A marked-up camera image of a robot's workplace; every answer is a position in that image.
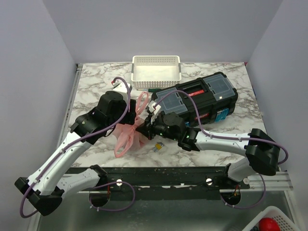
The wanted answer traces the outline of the pink plastic bag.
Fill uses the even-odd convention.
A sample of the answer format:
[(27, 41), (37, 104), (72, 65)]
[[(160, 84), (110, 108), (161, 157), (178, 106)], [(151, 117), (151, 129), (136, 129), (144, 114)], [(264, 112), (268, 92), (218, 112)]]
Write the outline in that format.
[(136, 118), (134, 124), (116, 125), (113, 132), (113, 135), (117, 139), (114, 148), (114, 156), (116, 158), (121, 158), (128, 151), (137, 151), (148, 142), (147, 137), (136, 131), (136, 128), (144, 122), (140, 115), (144, 112), (148, 102), (149, 93), (143, 91), (136, 102)]

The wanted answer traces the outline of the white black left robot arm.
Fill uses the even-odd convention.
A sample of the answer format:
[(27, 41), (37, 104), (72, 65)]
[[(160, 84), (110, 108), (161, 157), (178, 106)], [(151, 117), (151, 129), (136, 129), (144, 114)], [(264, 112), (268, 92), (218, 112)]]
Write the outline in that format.
[(113, 185), (123, 185), (122, 180), (110, 181), (107, 172), (98, 165), (68, 178), (64, 174), (97, 140), (106, 137), (107, 131), (117, 124), (133, 125), (135, 118), (136, 100), (130, 97), (129, 92), (112, 90), (103, 94), (97, 106), (75, 120), (61, 145), (38, 170), (16, 180), (14, 185), (23, 195), (20, 216), (32, 216), (24, 213), (26, 201), (36, 212), (47, 216), (71, 194), (87, 189), (109, 190)]

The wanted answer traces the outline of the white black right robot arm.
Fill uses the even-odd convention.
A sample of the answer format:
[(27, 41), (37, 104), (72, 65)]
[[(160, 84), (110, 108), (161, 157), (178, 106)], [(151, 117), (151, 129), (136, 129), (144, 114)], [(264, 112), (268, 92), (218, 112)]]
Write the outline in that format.
[(176, 113), (160, 113), (156, 119), (149, 115), (136, 131), (149, 140), (159, 135), (177, 141), (186, 151), (214, 150), (243, 156), (238, 162), (226, 166), (221, 182), (228, 189), (256, 173), (274, 176), (277, 171), (280, 148), (257, 128), (242, 134), (202, 132), (200, 128), (186, 126)]

